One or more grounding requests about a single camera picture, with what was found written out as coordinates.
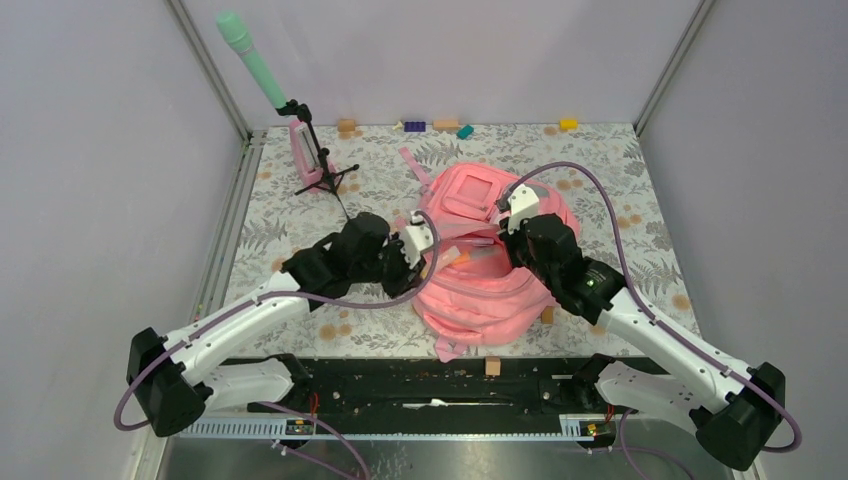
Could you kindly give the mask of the pink school backpack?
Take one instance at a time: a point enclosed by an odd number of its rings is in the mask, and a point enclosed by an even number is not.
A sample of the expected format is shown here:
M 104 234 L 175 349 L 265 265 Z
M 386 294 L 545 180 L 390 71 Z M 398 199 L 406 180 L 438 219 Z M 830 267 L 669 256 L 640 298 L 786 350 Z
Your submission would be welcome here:
M 450 361 L 470 346 L 498 346 L 522 336 L 557 303 L 528 270 L 514 269 L 498 239 L 497 200 L 516 181 L 514 174 L 480 163 L 459 163 L 430 177 L 412 153 L 400 155 L 422 184 L 419 203 L 440 237 L 436 271 L 412 300 L 423 322 L 438 336 L 439 358 Z M 475 247 L 496 246 L 488 257 L 451 267 Z

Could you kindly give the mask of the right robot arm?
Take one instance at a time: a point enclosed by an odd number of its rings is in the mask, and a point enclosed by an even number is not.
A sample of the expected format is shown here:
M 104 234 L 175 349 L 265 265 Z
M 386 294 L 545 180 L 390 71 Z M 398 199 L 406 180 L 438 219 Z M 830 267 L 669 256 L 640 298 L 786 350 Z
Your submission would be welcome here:
M 651 313 L 622 273 L 582 254 L 574 231 L 555 214 L 502 219 L 498 236 L 511 265 L 531 272 L 562 309 L 622 338 L 665 372 L 595 354 L 573 386 L 579 407 L 597 412 L 611 403 L 659 418 L 738 471 L 766 451 L 783 420 L 786 377 L 779 368 L 753 367 Z

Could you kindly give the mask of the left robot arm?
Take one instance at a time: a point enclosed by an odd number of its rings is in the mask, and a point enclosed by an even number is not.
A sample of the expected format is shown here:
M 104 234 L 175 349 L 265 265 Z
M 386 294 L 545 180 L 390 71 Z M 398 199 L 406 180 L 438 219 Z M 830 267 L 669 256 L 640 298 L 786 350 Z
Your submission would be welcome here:
M 165 438 L 214 409 L 260 402 L 301 409 L 311 387 L 283 361 L 230 365 L 231 354 L 324 305 L 375 310 L 411 300 L 434 274 L 426 254 L 439 244 L 435 222 L 421 210 L 397 232 L 382 217 L 363 212 L 296 252 L 230 305 L 166 334 L 141 330 L 130 342 L 128 388 L 113 414 L 115 427 L 149 427 Z

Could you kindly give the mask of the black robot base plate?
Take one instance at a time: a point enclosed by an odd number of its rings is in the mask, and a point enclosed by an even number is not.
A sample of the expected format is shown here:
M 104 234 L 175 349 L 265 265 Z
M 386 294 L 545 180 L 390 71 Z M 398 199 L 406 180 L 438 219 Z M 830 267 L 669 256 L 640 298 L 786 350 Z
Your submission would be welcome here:
M 279 359 L 294 380 L 281 405 L 345 436 L 553 434 L 562 415 L 611 409 L 576 377 L 586 357 L 506 357 L 497 377 L 482 358 Z

